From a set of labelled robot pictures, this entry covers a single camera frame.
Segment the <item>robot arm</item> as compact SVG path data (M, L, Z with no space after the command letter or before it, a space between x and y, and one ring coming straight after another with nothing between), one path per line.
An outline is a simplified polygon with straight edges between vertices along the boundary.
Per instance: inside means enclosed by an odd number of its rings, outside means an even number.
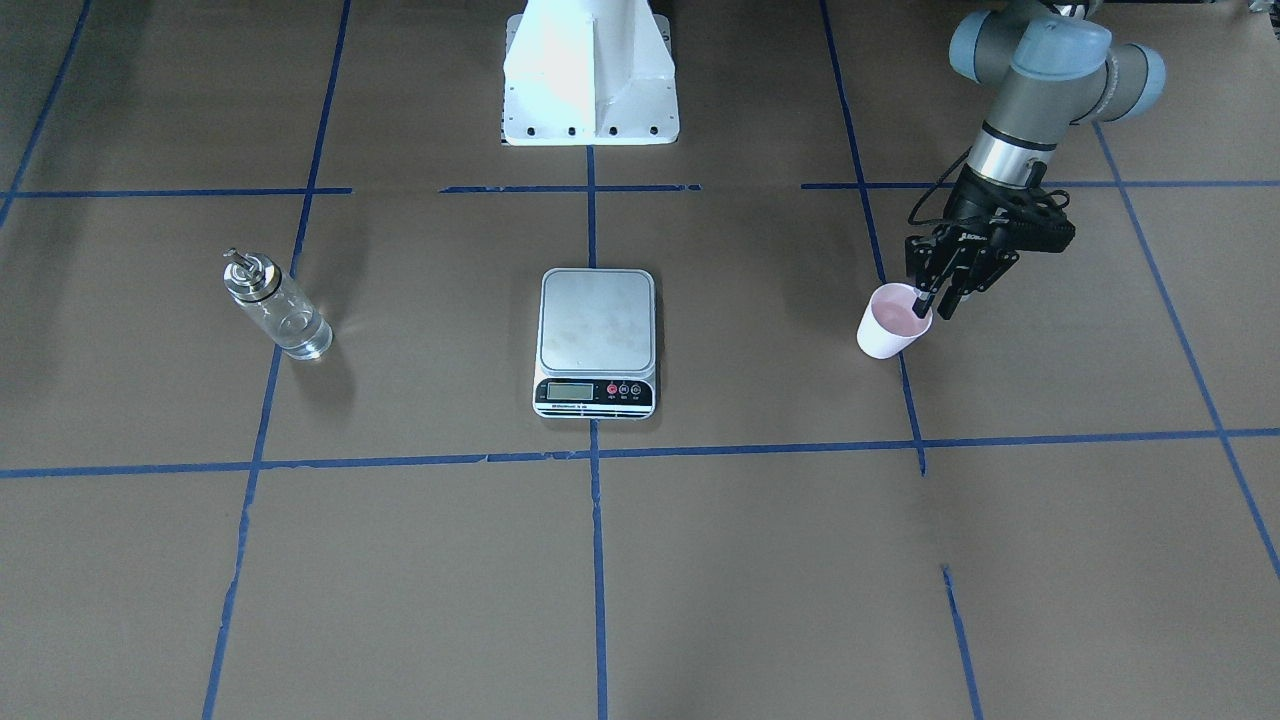
M941 215L905 240L915 288L913 314L951 318L987 291L1024 252L1062 252L1075 237L1069 195L1044 190L1047 167L1068 129L1149 110L1167 67L1152 47L1119 44L1092 20L1093 1L1010 1L975 12L948 45L952 68L995 90L972 146L951 165Z

